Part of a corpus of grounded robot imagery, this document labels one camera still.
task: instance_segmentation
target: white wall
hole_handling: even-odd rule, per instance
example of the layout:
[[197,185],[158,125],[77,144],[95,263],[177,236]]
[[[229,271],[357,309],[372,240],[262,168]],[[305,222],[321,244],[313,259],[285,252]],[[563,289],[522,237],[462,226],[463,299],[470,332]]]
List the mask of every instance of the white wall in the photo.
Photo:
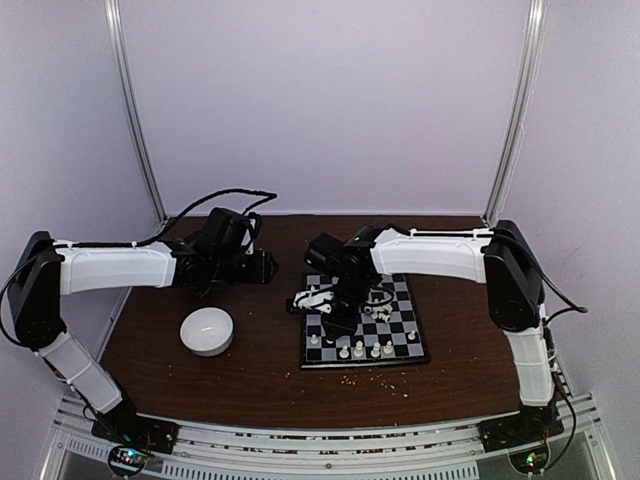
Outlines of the white wall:
[[554,326],[563,366],[593,392],[627,479],[640,438],[640,4],[549,2],[525,138],[502,218],[590,309]]
[[[0,8],[4,282],[35,230],[125,240],[155,227],[126,128],[103,2],[2,0]],[[117,295],[64,302],[65,320],[94,353]],[[62,390],[41,361],[4,338],[0,365],[0,478],[35,478]]]
[[169,213],[231,186],[277,213],[484,209],[529,2],[121,3]]

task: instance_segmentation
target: chessboard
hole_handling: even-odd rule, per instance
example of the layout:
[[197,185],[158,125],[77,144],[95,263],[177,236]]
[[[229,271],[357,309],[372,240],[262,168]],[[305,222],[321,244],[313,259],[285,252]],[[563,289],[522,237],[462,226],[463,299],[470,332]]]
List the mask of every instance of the chessboard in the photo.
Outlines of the chessboard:
[[[403,274],[382,277],[379,284],[381,291],[372,291],[370,300],[377,303],[384,297],[389,298],[393,293],[388,321],[374,320],[370,314],[361,312],[361,322],[353,337],[344,336],[330,342],[325,336],[319,313],[302,315],[300,368],[354,368],[429,363],[429,351],[408,277]],[[335,281],[336,279],[332,280],[324,275],[310,274],[303,279],[303,289],[322,289]],[[361,345],[362,348],[358,353],[355,352],[357,345]],[[372,354],[376,347],[379,347],[378,352]]]

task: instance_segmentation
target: brown tabletop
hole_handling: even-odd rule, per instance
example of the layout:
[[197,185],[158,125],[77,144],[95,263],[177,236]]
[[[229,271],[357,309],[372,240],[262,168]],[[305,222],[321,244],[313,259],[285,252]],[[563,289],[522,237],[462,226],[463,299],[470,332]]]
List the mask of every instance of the brown tabletop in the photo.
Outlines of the brown tabletop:
[[[181,236],[200,218],[182,221]],[[351,237],[365,225],[421,229],[479,226],[476,217],[265,217],[259,248],[280,271],[271,285],[236,285],[195,298],[136,288],[102,358],[143,413],[274,428],[351,428],[441,422],[516,410],[518,383],[507,340],[489,320],[485,287],[411,276],[429,365],[301,371],[300,317],[285,299],[300,289],[307,243],[321,232]],[[235,338],[201,358],[180,341],[184,318],[205,307],[233,317]]]

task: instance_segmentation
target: white arm segment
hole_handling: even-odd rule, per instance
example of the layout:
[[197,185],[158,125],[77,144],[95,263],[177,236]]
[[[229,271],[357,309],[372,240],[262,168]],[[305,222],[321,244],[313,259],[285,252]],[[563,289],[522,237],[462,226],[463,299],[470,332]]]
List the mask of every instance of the white arm segment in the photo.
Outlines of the white arm segment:
[[[371,257],[378,273],[441,275],[486,283],[481,248],[489,245],[492,232],[419,232],[404,235],[390,228],[376,237]],[[540,318],[545,317],[544,305]],[[554,384],[542,326],[522,332],[503,330],[509,340],[524,405],[543,407],[553,397]]]
[[107,413],[122,400],[118,386],[71,332],[61,333],[36,355],[53,365],[97,411]]
[[176,259],[162,242],[131,248],[58,248],[60,295],[116,287],[167,287]]

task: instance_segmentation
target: bowl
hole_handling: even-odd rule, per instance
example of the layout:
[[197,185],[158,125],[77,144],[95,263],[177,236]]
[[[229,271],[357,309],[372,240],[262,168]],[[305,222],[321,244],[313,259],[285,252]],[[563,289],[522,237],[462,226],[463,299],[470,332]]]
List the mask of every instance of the bowl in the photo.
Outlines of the bowl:
[[201,308],[182,322],[180,339],[196,355],[220,355],[233,340],[233,320],[220,308]]

